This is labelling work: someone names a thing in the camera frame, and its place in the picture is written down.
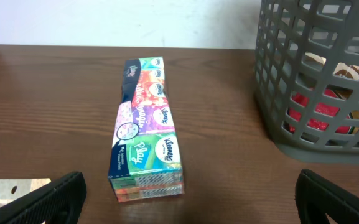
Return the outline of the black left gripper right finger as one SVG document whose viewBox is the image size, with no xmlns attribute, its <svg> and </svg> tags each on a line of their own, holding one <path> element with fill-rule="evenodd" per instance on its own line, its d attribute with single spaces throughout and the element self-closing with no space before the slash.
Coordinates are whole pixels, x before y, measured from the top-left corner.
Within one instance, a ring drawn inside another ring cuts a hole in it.
<svg viewBox="0 0 359 224">
<path fill-rule="evenodd" d="M 297 178 L 295 201 L 302 224 L 359 223 L 359 198 L 309 169 Z"/>
</svg>

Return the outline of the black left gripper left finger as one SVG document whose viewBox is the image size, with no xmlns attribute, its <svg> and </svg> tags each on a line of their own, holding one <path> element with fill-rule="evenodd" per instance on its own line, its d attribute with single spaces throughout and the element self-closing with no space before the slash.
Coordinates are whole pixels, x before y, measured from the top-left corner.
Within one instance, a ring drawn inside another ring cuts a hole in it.
<svg viewBox="0 0 359 224">
<path fill-rule="evenodd" d="M 82 172 L 75 171 L 0 208 L 0 223 L 77 224 L 86 199 Z"/>
</svg>

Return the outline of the beige brown Pantree bag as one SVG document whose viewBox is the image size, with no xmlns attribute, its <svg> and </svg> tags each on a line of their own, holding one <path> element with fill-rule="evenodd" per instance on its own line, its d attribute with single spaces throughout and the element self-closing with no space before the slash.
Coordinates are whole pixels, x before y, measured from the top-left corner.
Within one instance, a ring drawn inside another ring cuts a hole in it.
<svg viewBox="0 0 359 224">
<path fill-rule="evenodd" d="M 316 65 L 319 68 L 325 65 L 326 58 L 307 52 L 305 54 L 305 61 L 309 62 L 311 65 Z M 342 78 L 359 80 L 359 66 L 339 63 L 336 66 L 333 74 Z M 329 85 L 327 88 L 330 89 L 330 91 L 326 93 L 326 95 L 330 95 L 335 98 L 341 98 L 344 100 L 347 100 L 350 97 L 350 95 L 353 93 L 353 91 L 350 89 L 333 86 L 333 85 Z M 351 116 L 353 119 L 359 119 L 359 111 L 353 110 L 351 112 Z"/>
</svg>

